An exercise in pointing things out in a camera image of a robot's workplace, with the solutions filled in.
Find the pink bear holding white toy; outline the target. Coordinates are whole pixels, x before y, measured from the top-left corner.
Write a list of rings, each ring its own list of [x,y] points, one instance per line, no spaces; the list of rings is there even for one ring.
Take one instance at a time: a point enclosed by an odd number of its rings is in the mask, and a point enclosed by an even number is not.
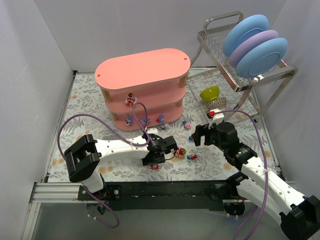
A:
[[[153,165],[150,165],[149,168],[151,170],[159,170],[160,169],[160,166],[158,164],[153,164]]]

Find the red blue cat toy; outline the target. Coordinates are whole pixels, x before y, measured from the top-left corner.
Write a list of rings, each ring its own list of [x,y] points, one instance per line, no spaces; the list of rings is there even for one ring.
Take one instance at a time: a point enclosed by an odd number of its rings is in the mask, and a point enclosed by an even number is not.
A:
[[[187,156],[188,160],[196,160],[198,158],[198,156],[196,154],[191,154]]]

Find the purple bunny with red bow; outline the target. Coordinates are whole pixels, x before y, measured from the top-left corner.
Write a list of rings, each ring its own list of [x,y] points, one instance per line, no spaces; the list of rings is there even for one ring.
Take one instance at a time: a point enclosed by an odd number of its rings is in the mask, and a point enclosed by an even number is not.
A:
[[[158,118],[156,119],[156,122],[159,124],[163,124],[165,122],[165,113],[161,112]]]

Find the purple bunny with strawberry cake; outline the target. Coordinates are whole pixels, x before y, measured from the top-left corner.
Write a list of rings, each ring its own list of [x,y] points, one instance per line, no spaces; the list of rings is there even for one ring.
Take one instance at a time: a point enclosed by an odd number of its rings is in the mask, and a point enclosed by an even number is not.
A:
[[[133,125],[133,117],[129,114],[126,115],[125,126],[131,127]]]

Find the pink bear strawberry cake toy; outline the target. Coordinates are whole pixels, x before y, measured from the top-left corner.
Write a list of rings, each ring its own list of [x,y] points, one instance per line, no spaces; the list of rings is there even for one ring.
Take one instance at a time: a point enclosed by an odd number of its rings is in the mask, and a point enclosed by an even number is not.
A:
[[[137,101],[137,97],[132,92],[130,92],[125,99],[125,106],[127,108],[132,108]]]

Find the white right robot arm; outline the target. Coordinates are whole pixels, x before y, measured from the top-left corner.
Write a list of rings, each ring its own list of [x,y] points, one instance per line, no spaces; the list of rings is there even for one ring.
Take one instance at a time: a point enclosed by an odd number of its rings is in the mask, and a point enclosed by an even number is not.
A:
[[[308,240],[320,229],[320,200],[305,196],[264,168],[263,161],[249,146],[240,142],[230,122],[197,125],[192,139],[196,146],[204,137],[206,146],[214,145],[227,162],[238,169],[236,192],[269,214],[290,240]]]

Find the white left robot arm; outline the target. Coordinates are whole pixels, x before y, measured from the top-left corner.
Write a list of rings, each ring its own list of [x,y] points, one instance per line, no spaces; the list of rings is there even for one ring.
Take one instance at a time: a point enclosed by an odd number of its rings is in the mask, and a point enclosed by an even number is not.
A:
[[[65,152],[69,181],[81,183],[89,192],[105,188],[98,171],[99,163],[123,159],[140,159],[143,166],[154,166],[166,161],[165,155],[178,149],[173,136],[162,138],[155,133],[123,140],[94,139],[92,134],[82,136]]]

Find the pink three-tier wooden shelf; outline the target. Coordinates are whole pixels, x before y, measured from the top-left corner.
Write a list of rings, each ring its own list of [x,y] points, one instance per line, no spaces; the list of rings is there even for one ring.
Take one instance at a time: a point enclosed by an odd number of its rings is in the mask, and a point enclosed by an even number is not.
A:
[[[191,66],[186,53],[175,48],[162,48],[110,58],[95,70],[95,80],[104,97],[113,124],[121,131],[139,129],[139,118],[150,118],[148,127],[177,121],[183,114],[186,78]],[[129,93],[137,97],[133,107],[126,107]],[[156,119],[164,112],[164,123]],[[126,127],[127,114],[138,122]]]

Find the pink round duck toy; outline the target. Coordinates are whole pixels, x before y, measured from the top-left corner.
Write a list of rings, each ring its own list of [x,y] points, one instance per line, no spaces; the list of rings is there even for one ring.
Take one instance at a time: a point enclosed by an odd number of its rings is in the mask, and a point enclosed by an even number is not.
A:
[[[184,120],[183,122],[182,122],[182,124],[183,124],[183,126],[186,128],[186,129],[191,129],[191,124],[189,123],[189,122],[187,122],[186,120]]]

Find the white blue penguin toy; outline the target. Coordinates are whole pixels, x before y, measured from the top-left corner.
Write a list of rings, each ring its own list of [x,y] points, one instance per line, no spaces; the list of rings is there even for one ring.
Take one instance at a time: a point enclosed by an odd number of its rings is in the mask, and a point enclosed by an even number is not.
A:
[[[161,126],[161,129],[162,130],[166,130],[166,129],[168,129],[170,127],[170,125],[168,124],[168,123],[165,123],[165,124],[163,124],[162,126]]]

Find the brown patterned ceramic bowl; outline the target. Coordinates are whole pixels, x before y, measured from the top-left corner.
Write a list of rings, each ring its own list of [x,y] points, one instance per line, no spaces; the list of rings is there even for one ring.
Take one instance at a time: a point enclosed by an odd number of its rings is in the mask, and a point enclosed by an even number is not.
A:
[[[213,110],[213,109],[223,109],[226,106],[227,106],[227,98],[226,97],[218,97],[206,105],[206,107],[209,111]]]

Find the green bowl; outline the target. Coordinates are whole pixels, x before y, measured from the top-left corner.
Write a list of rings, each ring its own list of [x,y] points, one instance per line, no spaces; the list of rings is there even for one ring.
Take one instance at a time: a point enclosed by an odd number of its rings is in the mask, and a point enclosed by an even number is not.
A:
[[[210,103],[213,100],[218,99],[219,95],[220,95],[220,88],[217,85],[208,87],[200,93],[201,99],[206,103]]]

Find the metal dish rack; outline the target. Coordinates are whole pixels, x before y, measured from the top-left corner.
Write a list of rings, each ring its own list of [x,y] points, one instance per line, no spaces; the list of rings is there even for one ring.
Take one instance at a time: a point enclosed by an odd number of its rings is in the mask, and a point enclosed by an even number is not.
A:
[[[252,117],[258,122],[297,74],[298,68],[294,65],[288,65],[281,60],[272,69],[257,77],[243,78],[237,75],[236,70],[229,65],[228,57],[223,53],[223,43],[227,34],[243,19],[244,15],[241,11],[223,13],[206,19],[202,30],[197,33],[199,47],[191,59],[191,65],[195,63],[200,53],[205,51],[214,66],[214,69],[208,70],[207,73],[212,74],[213,72],[219,71],[234,92],[242,93],[234,108],[236,110],[240,109],[245,101],[249,100],[257,111]],[[282,83],[267,103],[264,106],[260,106],[254,88],[275,83],[279,80],[282,80]]]

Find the blue front plate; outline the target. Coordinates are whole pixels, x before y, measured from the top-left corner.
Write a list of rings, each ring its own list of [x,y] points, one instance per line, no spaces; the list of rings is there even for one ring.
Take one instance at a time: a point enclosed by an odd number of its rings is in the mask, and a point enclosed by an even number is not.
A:
[[[278,37],[256,46],[237,64],[236,75],[250,79],[267,72],[282,60],[288,45],[285,38]]]

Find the blue plate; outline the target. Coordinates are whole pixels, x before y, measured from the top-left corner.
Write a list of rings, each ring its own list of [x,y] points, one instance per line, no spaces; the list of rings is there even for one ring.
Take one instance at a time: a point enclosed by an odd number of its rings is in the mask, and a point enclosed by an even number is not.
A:
[[[250,79],[267,72],[282,60],[288,45],[285,38],[278,37],[256,46],[237,64],[236,75]]]
[[[223,45],[223,54],[230,57],[235,49],[252,36],[269,30],[269,20],[265,15],[256,14],[238,23],[227,35]]]

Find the purple plate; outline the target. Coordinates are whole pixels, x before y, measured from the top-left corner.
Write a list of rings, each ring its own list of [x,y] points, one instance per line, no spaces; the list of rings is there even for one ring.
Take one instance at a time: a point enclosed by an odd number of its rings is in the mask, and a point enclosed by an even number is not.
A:
[[[228,59],[229,65],[236,68],[241,59],[255,47],[278,37],[279,33],[276,30],[266,30],[251,36],[233,51]]]

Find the blue rear plate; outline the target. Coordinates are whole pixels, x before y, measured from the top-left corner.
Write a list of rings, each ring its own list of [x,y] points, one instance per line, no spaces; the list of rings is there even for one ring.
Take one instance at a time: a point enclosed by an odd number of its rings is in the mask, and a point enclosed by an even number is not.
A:
[[[256,14],[238,23],[227,35],[223,45],[223,54],[230,57],[235,49],[252,36],[269,30],[269,20],[265,15]]]

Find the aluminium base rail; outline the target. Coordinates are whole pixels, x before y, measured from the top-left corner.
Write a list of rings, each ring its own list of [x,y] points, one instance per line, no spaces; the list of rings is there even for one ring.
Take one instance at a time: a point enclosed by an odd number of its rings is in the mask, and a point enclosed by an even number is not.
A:
[[[251,202],[237,193],[237,179],[236,174],[227,180],[109,182],[95,196],[80,183],[36,183],[22,238],[32,238],[43,203],[97,204],[106,200],[115,211],[210,209],[229,212],[237,204]]]

